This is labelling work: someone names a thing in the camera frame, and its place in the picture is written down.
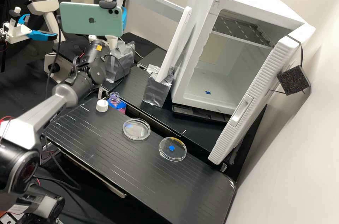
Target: petri dish with blue gel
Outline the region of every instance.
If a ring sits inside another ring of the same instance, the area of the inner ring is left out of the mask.
[[[187,149],[181,140],[173,137],[167,137],[160,142],[159,152],[165,159],[178,162],[185,159]]]
[[[151,134],[148,122],[139,118],[128,119],[123,124],[123,131],[126,137],[137,141],[144,140]]]

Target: black foam block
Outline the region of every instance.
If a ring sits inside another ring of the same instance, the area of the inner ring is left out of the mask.
[[[310,87],[310,82],[300,65],[282,72],[276,77],[278,78],[286,95],[291,95]]]

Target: white lid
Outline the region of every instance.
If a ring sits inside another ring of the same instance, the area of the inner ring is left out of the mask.
[[[106,112],[108,109],[108,101],[107,100],[98,100],[96,102],[96,109],[99,112]]]

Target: door handle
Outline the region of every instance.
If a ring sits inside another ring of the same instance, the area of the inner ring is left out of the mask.
[[[245,97],[241,100],[240,104],[238,105],[237,109],[234,111],[228,123],[233,127],[236,127],[252,101],[253,97],[245,95]]]

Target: mint green iphone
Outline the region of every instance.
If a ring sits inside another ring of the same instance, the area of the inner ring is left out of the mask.
[[[74,2],[60,3],[62,29],[70,34],[123,35],[122,10],[120,7],[104,9],[97,4]]]

